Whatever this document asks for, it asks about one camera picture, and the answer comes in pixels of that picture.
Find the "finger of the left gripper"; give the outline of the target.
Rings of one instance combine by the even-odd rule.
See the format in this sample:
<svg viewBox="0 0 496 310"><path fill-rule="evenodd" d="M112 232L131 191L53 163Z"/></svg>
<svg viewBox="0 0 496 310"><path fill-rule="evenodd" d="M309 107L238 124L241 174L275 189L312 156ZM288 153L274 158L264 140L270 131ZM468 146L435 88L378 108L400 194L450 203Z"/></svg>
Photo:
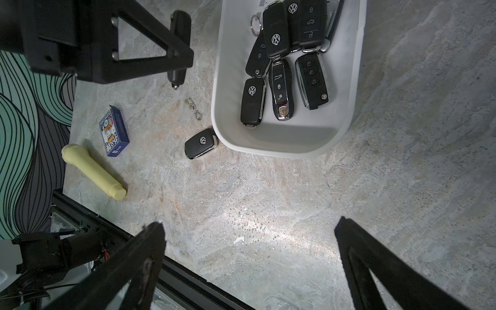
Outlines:
<svg viewBox="0 0 496 310"><path fill-rule="evenodd" d="M121 60L118 22L135 28L173 57ZM137 1L91 1L90 37L92 82L116 83L134 78L191 68L194 52Z"/></svg>

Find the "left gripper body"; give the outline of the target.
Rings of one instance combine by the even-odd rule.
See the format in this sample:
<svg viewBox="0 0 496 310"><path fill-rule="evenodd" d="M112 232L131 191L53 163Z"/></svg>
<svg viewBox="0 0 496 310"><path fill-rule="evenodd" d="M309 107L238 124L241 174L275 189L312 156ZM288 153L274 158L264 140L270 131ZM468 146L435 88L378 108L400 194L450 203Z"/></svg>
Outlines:
<svg viewBox="0 0 496 310"><path fill-rule="evenodd" d="M113 83L113 2L1 1L1 51L24 56L35 73Z"/></svg>

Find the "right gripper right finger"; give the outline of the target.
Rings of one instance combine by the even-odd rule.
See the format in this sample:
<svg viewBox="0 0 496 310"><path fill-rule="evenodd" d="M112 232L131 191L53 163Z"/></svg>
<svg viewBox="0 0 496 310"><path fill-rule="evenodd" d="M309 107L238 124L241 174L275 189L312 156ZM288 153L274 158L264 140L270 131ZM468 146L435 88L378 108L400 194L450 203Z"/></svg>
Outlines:
<svg viewBox="0 0 496 310"><path fill-rule="evenodd" d="M466 309L349 218L341 217L335 237L356 309L386 309L375 275L403 309Z"/></svg>

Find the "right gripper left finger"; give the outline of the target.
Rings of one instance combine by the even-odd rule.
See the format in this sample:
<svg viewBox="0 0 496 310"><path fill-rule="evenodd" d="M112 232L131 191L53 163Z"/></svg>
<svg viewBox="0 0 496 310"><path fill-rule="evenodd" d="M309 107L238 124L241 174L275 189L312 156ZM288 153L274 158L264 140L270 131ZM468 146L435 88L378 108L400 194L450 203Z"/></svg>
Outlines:
<svg viewBox="0 0 496 310"><path fill-rule="evenodd" d="M129 240L97 271L47 309L106 309L125 284L120 309L149 309L165 252L165 230L153 222Z"/></svg>

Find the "black chrome Porsche key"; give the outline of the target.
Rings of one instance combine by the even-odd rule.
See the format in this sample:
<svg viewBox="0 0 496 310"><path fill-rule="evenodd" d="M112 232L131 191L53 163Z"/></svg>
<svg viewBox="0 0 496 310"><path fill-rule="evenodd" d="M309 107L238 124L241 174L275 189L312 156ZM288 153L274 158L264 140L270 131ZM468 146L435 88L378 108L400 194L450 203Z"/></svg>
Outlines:
<svg viewBox="0 0 496 310"><path fill-rule="evenodd" d="M292 81L291 68L286 59L272 62L269 70L269 85L273 112L279 121L289 120L295 111Z"/></svg>

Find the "black key with chrome trim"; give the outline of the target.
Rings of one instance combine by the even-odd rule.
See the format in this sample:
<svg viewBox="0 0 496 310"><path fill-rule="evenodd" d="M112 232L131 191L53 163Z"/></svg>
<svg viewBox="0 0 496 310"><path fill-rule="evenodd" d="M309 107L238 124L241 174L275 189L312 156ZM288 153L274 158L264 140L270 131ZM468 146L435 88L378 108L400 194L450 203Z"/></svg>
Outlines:
<svg viewBox="0 0 496 310"><path fill-rule="evenodd" d="M327 104L329 87L320 54L312 52L302 55L297 58L295 69L304 106L312 111Z"/></svg>

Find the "black flip key with silver edge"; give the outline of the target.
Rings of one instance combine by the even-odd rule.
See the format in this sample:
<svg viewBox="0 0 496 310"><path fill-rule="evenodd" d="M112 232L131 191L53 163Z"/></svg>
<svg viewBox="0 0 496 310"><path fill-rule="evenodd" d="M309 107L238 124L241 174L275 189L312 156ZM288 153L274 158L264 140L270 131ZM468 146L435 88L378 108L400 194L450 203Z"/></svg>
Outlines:
<svg viewBox="0 0 496 310"><path fill-rule="evenodd" d="M327 21L326 0L303 0L298 9L298 42L302 50L312 50L324 43Z"/></svg>

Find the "white remote key fob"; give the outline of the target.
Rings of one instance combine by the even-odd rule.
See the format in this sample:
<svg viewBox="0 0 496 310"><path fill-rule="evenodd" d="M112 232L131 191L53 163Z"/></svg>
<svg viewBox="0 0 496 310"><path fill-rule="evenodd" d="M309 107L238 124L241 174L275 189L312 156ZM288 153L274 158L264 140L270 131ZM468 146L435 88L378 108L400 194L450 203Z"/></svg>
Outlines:
<svg viewBox="0 0 496 310"><path fill-rule="evenodd" d="M266 1L261 1L258 5L258 10L250 19L250 30L253 36L258 37L263 31L263 12L266 9Z"/></svg>

